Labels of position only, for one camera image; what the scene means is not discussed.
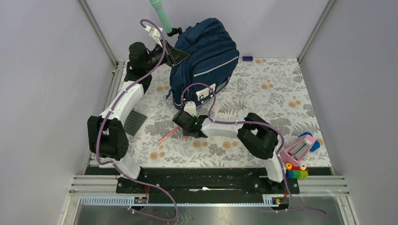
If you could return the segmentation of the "navy blue backpack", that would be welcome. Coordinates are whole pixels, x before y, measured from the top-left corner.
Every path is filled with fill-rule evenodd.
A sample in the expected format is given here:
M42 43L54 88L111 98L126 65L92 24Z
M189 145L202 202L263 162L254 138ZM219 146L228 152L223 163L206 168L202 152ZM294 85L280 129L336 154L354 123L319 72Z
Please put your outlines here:
M188 27L178 36L175 48L189 54L170 71L169 94L178 110L186 101L201 107L213 97L211 90L215 93L222 90L239 59L236 43L216 18Z

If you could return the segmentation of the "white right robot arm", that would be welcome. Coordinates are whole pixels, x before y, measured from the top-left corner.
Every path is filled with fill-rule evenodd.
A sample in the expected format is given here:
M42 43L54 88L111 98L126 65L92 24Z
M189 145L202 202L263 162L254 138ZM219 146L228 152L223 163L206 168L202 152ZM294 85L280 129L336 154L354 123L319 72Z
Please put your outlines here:
M177 112L172 121L183 130L184 136L208 138L222 136L237 138L256 158L262 160L267 171L269 187L275 193L283 192L288 181L278 156L284 144L282 133L255 113L238 120L214 120L207 115L193 116Z

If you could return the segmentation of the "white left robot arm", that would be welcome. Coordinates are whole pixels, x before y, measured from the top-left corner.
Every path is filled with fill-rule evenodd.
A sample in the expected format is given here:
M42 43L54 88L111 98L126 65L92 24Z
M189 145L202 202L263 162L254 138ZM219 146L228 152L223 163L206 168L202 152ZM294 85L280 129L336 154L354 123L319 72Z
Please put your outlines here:
M152 80L152 72L160 65L176 66L189 54L166 43L156 44L149 51L142 42L129 46L129 61L126 67L122 90L99 115L87 121L89 148L97 156L99 165L112 165L122 177L129 179L128 187L135 193L145 188L145 179L140 177L141 167L127 156L129 141L124 124L134 105L146 93Z

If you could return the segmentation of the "grey studded building baseplate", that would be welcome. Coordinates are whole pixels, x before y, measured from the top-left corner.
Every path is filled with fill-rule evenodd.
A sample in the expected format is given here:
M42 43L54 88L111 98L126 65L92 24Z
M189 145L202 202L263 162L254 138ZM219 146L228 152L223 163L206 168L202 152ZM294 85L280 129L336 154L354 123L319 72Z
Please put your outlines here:
M134 110L131 110L131 112L128 114L126 118L123 128L127 134L135 136L139 131L139 129L144 124L146 119L147 116L139 112L136 112Z

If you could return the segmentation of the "green microphone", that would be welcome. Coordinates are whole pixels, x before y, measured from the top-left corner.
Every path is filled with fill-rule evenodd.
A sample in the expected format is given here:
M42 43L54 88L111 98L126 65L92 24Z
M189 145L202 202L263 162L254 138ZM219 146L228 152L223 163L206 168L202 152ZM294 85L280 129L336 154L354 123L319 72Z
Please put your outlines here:
M170 23L170 20L169 20L167 14L166 14L165 9L163 8L162 0L149 0L149 1L150 1L150 4L152 5L152 7L155 9L155 11L163 25L165 32L170 37L171 33L172 33L172 26L171 26L171 23Z

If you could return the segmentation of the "small purple block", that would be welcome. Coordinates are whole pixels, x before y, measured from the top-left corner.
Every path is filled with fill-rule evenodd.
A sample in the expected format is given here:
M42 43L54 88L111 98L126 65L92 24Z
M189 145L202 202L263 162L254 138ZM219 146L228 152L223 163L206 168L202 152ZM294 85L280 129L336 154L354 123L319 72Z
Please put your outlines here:
M253 61L253 57L252 56L243 56L242 61Z

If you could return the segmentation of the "pink tape roll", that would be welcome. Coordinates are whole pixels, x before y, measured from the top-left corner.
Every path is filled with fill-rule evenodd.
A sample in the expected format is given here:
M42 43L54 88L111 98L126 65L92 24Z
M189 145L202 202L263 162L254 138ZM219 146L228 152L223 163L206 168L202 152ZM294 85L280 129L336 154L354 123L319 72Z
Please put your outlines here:
M293 166L299 166L311 147L312 143L308 139L299 138L281 150L280 158L285 164L290 163Z

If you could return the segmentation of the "blue toy block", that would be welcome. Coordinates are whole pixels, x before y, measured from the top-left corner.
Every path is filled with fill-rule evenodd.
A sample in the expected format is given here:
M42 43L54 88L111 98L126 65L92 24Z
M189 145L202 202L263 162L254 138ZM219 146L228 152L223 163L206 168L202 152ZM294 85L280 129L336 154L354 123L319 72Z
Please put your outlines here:
M314 152L320 148L320 142L316 139L314 139L313 134L310 132L303 132L301 133L298 137L303 137L305 136L306 139L308 139L312 143L312 147L310 149L310 152Z

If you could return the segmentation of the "aluminium frame rail left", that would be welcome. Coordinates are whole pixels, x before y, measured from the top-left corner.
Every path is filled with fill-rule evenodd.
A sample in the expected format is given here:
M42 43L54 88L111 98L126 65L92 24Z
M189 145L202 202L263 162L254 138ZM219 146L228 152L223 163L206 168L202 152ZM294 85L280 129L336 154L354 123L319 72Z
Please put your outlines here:
M107 109L107 107L112 103L114 100L115 96L117 95L118 92L118 87L121 81L122 77L122 69L119 67L119 60L116 58L113 50L111 49L103 31L100 28L99 23L97 22L88 2L86 0L78 0L77 1L80 5L80 7L83 10L83 13L86 16L86 19L90 26L93 29L94 34L96 35L97 39L99 40L99 43L101 44L103 50L105 51L105 54L107 55L108 59L110 60L111 64L113 65L112 68L112 73L110 74L109 77L109 82L107 85L106 89L106 95L104 98L104 101L102 103L102 106L100 108L100 112L103 112L104 110Z

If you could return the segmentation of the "aluminium frame rail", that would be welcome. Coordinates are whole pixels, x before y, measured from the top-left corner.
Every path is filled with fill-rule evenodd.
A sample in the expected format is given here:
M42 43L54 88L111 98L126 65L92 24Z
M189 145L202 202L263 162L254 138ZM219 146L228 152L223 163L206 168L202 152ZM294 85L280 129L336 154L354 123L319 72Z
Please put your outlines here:
M321 29L322 25L324 24L329 12L332 10L333 6L337 0L328 0L325 8L323 9L320 17L318 18L314 28L312 29L310 36L308 37L303 49L301 50L299 56L297 57L298 64L301 64L311 47L312 42L315 40L319 30Z
M107 109L107 107L112 103L114 100L115 96L117 95L118 92L118 87L121 81L122 77L122 69L119 67L119 60L116 58L113 50L111 49L103 31L100 28L99 23L97 22L88 2L86 0L78 0L77 1L80 5L80 7L83 10L83 13L86 16L86 19L90 26L93 29L94 34L96 35L97 39L99 40L99 43L101 44L103 50L105 51L105 54L107 55L108 59L110 60L111 64L113 65L112 68L112 73L110 74L109 77L109 82L107 85L106 89L106 95L104 98L104 101L102 103L102 106L100 108L100 112L103 112L104 110Z

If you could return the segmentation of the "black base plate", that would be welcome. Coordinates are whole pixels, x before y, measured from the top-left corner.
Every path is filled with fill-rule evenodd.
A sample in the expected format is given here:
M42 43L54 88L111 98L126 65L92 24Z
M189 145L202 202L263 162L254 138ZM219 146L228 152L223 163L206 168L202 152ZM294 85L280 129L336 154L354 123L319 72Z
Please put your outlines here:
M116 169L89 167L85 175L119 175ZM138 181L159 185L176 203L261 203L261 195L282 195L285 184L268 179L265 168L143 168ZM172 203L161 190L117 178L116 193L143 194L149 203Z

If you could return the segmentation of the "aluminium frame rail right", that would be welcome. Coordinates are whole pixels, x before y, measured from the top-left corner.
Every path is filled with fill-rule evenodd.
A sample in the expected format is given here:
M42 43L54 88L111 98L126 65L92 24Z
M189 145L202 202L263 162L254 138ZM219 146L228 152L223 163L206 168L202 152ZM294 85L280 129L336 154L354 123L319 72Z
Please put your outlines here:
M329 12L332 10L333 6L337 0L328 0L325 8L323 9L320 17L318 18L314 28L312 29L310 36L308 37L303 49L301 50L299 56L297 57L298 64L301 64L311 47L312 42L315 40L319 30L321 29L322 25L324 24Z

